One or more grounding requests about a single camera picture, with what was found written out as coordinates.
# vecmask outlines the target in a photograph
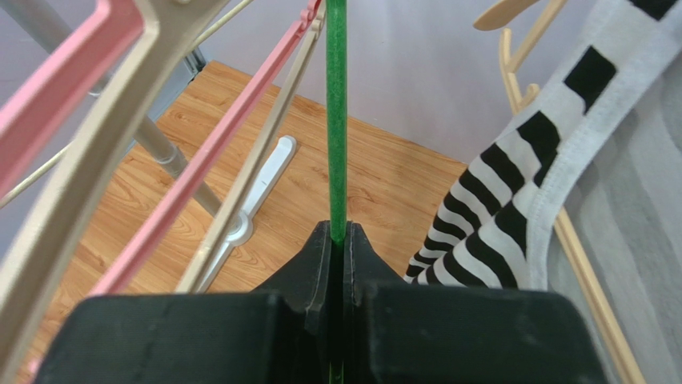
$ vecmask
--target wood grain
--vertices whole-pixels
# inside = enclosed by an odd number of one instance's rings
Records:
[[[158,126],[191,158],[251,77],[212,62],[187,87]],[[207,184],[224,198],[272,107],[272,86],[247,119]],[[226,262],[210,291],[257,286],[303,246],[319,221],[329,219],[326,113],[297,96],[280,135],[299,143],[294,159],[255,216],[255,232]],[[465,165],[354,118],[348,120],[348,216],[367,232],[378,254],[402,274],[419,249],[433,214]],[[149,216],[172,178],[136,146],[118,167],[62,280],[26,357],[42,356],[64,319]],[[126,290],[171,292],[211,216],[191,202]],[[27,378],[26,368],[19,378]]]

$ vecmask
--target green stick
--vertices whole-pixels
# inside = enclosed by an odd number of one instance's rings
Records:
[[[327,147],[331,240],[346,238],[346,0],[327,0]]]

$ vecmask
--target black and white striped fabric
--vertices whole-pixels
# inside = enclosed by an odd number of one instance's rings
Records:
[[[547,289],[552,224],[578,177],[678,55],[677,0],[600,0],[540,96],[448,191],[404,279]]]

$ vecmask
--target black mount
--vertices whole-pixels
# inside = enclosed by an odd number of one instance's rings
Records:
[[[606,382],[557,294],[408,285],[350,222],[332,248],[320,222],[248,294],[87,299],[35,382]]]

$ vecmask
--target gray fabric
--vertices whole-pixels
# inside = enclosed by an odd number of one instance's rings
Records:
[[[682,56],[638,101],[565,203],[649,383],[682,382]],[[554,237],[550,288],[592,316]]]
[[[601,33],[594,37],[595,49],[607,55],[608,60],[616,66],[617,74],[577,126],[566,129],[567,134],[562,137],[558,155],[528,211],[526,255],[530,264],[531,285],[536,289],[548,287],[548,244],[556,215],[571,189],[620,122],[635,108],[651,85],[660,80],[661,74],[682,50],[680,3],[628,3],[637,6],[667,4],[672,7],[654,26],[644,22],[641,13],[620,3],[621,7],[614,10],[612,18],[604,17]],[[623,23],[631,24],[630,29],[622,28]],[[528,108],[535,106],[561,116],[561,112],[566,110],[566,102],[552,98],[554,89],[560,87],[548,84],[537,102]]]

